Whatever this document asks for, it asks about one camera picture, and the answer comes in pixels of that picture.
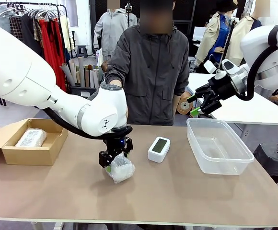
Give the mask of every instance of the blue shirt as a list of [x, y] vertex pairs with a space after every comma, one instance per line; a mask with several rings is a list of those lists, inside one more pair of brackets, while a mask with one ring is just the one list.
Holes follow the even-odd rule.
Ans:
[[215, 53], [216, 47], [225, 47], [226, 38], [230, 32], [230, 27], [226, 24], [225, 16], [220, 14], [220, 31], [219, 36], [214, 44], [214, 46], [211, 48], [211, 50], [208, 53], [208, 58], [211, 54], [215, 56], [216, 62], [221, 61], [222, 53]]

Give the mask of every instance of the beige table surface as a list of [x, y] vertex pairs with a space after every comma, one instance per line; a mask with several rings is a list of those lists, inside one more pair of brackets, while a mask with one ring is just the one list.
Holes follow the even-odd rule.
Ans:
[[[102, 141], [69, 136], [54, 166], [12, 166], [0, 155], [0, 219], [52, 222], [278, 226], [278, 187], [255, 161], [241, 176], [204, 174], [185, 127], [133, 126], [136, 166], [114, 184], [98, 164]], [[157, 136], [164, 162], [148, 160]]]

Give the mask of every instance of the black jacket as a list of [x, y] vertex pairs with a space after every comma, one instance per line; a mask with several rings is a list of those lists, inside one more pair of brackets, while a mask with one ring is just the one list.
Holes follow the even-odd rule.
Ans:
[[105, 79], [122, 82], [129, 124], [173, 125], [173, 95], [188, 85], [188, 51], [188, 39], [175, 26], [167, 35], [142, 34], [139, 24], [123, 32]]

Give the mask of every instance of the jacket zipper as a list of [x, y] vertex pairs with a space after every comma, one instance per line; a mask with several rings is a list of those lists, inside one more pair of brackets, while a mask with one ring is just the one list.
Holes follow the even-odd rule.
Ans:
[[155, 84], [154, 84], [153, 96], [152, 96], [152, 108], [151, 108], [151, 113], [150, 113], [149, 124], [151, 123], [152, 113], [153, 113], [154, 95], [155, 95], [155, 90], [156, 90], [156, 81], [157, 81], [157, 74], [158, 74], [158, 66], [159, 66], [159, 56], [160, 56], [160, 46], [161, 46], [161, 43], [162, 43], [162, 38], [160, 37], [160, 38], [159, 38], [159, 49], [158, 49], [158, 58], [157, 58], [157, 67], [156, 67]]
[[110, 12], [110, 26], [109, 26], [109, 42], [108, 42], [108, 53], [110, 53], [110, 34], [111, 34], [111, 21], [112, 21], [112, 12]]

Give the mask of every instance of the white digital clock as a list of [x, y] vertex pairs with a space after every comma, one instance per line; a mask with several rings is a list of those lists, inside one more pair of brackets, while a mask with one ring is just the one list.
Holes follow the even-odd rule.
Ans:
[[148, 152], [148, 159], [161, 163], [169, 151], [170, 140], [167, 138], [157, 137]]

